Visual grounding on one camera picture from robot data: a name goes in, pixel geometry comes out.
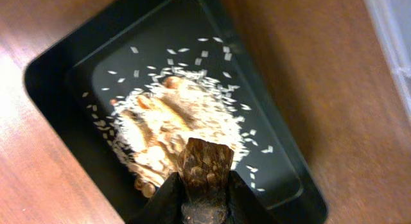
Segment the brown food chunk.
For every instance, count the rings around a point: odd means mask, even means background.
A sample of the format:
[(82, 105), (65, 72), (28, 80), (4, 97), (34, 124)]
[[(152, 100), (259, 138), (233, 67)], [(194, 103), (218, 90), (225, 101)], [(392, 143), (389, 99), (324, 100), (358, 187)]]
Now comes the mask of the brown food chunk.
[(225, 223), (227, 182), (234, 152), (224, 144), (190, 137), (179, 155), (179, 177), (184, 185), (183, 223)]

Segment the clear plastic bin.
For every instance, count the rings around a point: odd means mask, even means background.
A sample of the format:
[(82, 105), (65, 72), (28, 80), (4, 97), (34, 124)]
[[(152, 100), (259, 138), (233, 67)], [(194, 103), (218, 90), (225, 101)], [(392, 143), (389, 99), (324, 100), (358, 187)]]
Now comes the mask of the clear plastic bin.
[(410, 117), (410, 0), (364, 1), (405, 112)]

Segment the rice and food scraps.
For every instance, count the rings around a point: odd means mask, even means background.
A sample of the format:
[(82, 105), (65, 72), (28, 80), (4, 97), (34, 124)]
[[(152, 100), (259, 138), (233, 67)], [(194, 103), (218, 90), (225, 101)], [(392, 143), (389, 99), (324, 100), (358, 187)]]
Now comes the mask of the rice and food scraps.
[(190, 138), (230, 147), (232, 169), (267, 195), (271, 129), (240, 73), (234, 48), (217, 36), (146, 47), (113, 42), (82, 60), (86, 109), (144, 194), (177, 170)]

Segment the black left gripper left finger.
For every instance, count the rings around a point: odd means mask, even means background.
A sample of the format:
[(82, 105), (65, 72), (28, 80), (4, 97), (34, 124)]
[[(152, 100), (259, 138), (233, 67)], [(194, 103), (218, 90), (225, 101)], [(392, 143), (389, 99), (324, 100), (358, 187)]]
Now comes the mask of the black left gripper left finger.
[(181, 206), (185, 198), (184, 184), (174, 172), (127, 224), (183, 224)]

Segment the black rectangular tray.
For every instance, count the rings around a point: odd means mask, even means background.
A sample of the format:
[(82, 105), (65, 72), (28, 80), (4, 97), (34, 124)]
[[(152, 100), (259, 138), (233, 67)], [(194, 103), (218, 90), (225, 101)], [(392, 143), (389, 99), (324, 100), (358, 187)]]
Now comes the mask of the black rectangular tray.
[(257, 130), (260, 146), (238, 168), (258, 169), (259, 201), (281, 223), (324, 223), (326, 201), (313, 181), (267, 87), (219, 0), (116, 0), (63, 38), (26, 68), (30, 98), (121, 218), (132, 221), (147, 200), (132, 186), (132, 175), (97, 133), (91, 110), (112, 111), (109, 99), (148, 80), (148, 65), (166, 61), (166, 47), (207, 51), (207, 72), (238, 86), (236, 96), (251, 106), (244, 127)]

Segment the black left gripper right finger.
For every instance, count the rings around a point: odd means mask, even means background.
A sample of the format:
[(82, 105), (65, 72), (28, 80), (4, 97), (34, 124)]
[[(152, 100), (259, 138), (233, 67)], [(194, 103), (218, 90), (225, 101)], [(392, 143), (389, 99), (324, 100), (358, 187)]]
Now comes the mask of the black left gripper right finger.
[(244, 180), (235, 171), (227, 182), (228, 224), (280, 224), (259, 202)]

